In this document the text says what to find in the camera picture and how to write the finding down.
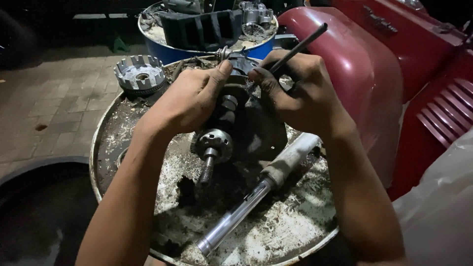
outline hand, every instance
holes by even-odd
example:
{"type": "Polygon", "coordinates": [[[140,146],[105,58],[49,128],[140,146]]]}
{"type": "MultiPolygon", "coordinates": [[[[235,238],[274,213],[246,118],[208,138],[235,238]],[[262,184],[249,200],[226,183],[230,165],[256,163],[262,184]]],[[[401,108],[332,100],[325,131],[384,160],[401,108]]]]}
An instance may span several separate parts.
{"type": "Polygon", "coordinates": [[[248,73],[267,93],[277,114],[296,130],[319,135],[322,139],[339,129],[354,125],[339,101],[320,56],[296,54],[278,72],[289,75],[294,86],[286,93],[267,70],[286,55],[287,50],[271,51],[260,67],[248,73]]]}
{"type": "Polygon", "coordinates": [[[138,121],[137,127],[146,127],[151,133],[165,127],[171,138],[198,130],[212,114],[232,70],[228,60],[214,69],[184,70],[138,121]]]}

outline threaded shaft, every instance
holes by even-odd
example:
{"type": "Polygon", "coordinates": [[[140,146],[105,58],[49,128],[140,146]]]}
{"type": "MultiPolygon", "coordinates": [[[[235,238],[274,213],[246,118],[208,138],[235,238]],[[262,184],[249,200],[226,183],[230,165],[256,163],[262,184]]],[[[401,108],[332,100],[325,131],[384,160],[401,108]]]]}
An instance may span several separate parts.
{"type": "Polygon", "coordinates": [[[201,178],[202,184],[208,183],[210,178],[212,177],[213,164],[214,164],[214,157],[213,156],[207,157],[207,159],[205,160],[205,165],[202,169],[202,178],[201,178]]]}

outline metal drum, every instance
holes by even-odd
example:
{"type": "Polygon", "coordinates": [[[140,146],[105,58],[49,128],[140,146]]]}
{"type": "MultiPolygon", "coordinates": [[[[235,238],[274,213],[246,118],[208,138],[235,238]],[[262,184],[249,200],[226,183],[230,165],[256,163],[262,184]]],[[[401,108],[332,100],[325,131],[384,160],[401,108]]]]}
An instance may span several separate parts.
{"type": "MultiPolygon", "coordinates": [[[[154,5],[149,6],[146,10],[151,9],[152,7],[156,5],[160,5],[160,4],[161,2],[158,2],[154,5]]],[[[189,51],[189,50],[177,49],[177,48],[168,46],[164,43],[160,43],[156,41],[155,39],[151,38],[150,36],[148,36],[143,31],[143,29],[140,26],[140,23],[142,20],[143,20],[142,16],[139,15],[138,29],[145,37],[145,43],[146,43],[146,46],[148,47],[149,54],[154,57],[159,58],[165,65],[182,60],[182,59],[191,58],[194,56],[204,56],[204,55],[214,54],[214,52],[189,51]]],[[[266,39],[261,44],[257,44],[256,46],[253,46],[253,47],[247,47],[245,50],[249,51],[249,54],[248,54],[249,57],[262,60],[269,54],[269,52],[271,52],[273,43],[274,43],[274,38],[276,36],[276,32],[279,27],[277,19],[274,18],[274,20],[276,23],[274,34],[271,35],[268,39],[266,39]]]]}
{"type": "MultiPolygon", "coordinates": [[[[166,65],[164,73],[177,64],[166,65]]],[[[90,155],[91,182],[99,202],[114,178],[117,160],[130,144],[134,126],[149,108],[121,94],[102,117],[90,155]]],[[[288,143],[300,134],[287,125],[285,130],[288,143]]],[[[205,258],[196,241],[257,184],[265,162],[217,164],[215,183],[204,188],[198,183],[203,161],[190,152],[192,139],[193,134],[177,135],[167,148],[156,195],[152,256],[178,266],[291,265],[336,236],[327,162],[315,152],[205,258]]]]}

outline white plastic bag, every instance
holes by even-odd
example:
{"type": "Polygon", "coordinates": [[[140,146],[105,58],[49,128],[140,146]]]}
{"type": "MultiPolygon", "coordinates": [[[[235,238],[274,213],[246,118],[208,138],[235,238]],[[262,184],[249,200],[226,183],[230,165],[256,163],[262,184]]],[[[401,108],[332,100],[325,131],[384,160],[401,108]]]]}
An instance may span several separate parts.
{"type": "Polygon", "coordinates": [[[473,129],[393,206],[410,265],[473,265],[473,129]]]}

